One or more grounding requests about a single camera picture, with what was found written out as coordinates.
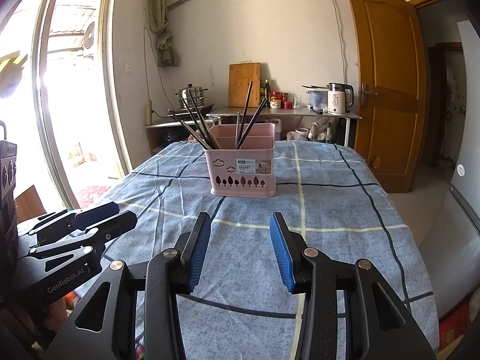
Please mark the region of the person's left hand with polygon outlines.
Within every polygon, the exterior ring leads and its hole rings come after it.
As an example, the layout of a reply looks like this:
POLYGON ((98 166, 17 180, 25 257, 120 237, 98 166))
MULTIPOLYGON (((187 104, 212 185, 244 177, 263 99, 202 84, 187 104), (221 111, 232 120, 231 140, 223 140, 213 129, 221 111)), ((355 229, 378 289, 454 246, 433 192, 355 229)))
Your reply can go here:
POLYGON ((58 301, 44 308, 43 311, 45 314, 43 319, 44 327, 50 332, 58 333, 68 319, 65 299, 61 297, 58 301))

